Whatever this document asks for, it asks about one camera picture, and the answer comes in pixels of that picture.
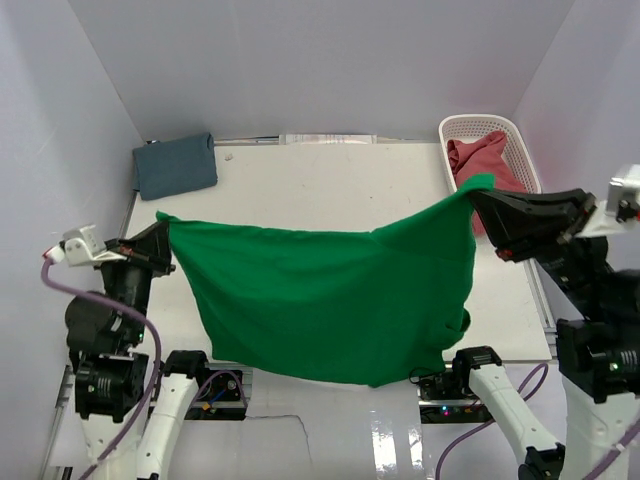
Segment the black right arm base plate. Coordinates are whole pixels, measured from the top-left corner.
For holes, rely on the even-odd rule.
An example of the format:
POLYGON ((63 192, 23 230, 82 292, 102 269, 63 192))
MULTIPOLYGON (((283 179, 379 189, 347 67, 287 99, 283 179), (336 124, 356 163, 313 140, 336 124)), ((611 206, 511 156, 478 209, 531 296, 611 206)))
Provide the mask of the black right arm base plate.
POLYGON ((423 425, 482 424, 493 419, 486 406, 462 390, 448 369, 433 375, 413 376, 423 425))

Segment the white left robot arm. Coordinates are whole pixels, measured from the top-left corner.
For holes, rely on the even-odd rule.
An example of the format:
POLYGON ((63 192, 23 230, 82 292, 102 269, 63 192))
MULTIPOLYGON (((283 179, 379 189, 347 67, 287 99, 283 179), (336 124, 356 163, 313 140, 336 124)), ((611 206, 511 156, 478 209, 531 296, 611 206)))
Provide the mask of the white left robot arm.
POLYGON ((163 479, 193 399, 211 374, 202 351, 150 359, 135 352, 149 327, 112 308, 146 315, 153 279, 175 266, 169 225, 156 222, 129 239, 101 240, 89 225, 64 234, 71 266, 91 266, 104 285, 101 301, 75 296, 65 312, 74 401, 82 421, 92 479, 163 479))

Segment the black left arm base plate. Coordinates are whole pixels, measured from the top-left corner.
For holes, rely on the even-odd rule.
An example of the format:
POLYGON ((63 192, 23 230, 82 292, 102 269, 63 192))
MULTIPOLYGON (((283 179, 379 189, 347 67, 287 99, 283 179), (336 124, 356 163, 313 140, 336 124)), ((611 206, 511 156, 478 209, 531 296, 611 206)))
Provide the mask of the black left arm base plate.
POLYGON ((240 369, 210 370, 214 378, 198 393, 186 414, 187 420, 242 421, 246 415, 248 393, 240 369))

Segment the green t shirt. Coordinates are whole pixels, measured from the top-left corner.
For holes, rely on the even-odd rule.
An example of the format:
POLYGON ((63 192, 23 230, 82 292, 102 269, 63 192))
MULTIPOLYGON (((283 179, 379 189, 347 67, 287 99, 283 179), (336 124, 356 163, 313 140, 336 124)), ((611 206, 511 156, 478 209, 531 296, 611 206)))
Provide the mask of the green t shirt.
POLYGON ((371 231, 183 220, 164 212, 217 360, 313 381, 380 387, 439 372, 470 326, 471 197, 455 193, 371 231))

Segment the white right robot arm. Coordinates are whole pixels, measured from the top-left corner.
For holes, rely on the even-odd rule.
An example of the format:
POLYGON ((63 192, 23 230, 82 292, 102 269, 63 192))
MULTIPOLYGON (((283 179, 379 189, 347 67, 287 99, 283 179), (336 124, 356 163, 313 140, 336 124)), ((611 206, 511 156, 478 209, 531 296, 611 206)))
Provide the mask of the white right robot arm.
POLYGON ((639 274, 608 263, 608 239, 639 223, 639 188, 472 194, 497 255, 536 262, 578 311, 555 324, 555 362, 516 388, 489 347, 459 351, 453 390, 477 398, 520 479, 627 479, 639 440, 639 274))

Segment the pink t shirt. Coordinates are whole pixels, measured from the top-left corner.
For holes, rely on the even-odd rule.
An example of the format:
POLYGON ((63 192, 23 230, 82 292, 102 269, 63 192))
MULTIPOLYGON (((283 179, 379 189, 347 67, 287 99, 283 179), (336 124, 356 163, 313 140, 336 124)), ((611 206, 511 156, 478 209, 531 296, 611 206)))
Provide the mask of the pink t shirt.
POLYGON ((446 142, 445 155, 454 184, 461 187, 476 175, 490 174, 494 187, 508 192, 527 193, 523 182, 518 180, 502 158, 507 144, 505 132, 495 130, 472 143, 457 139, 446 142))

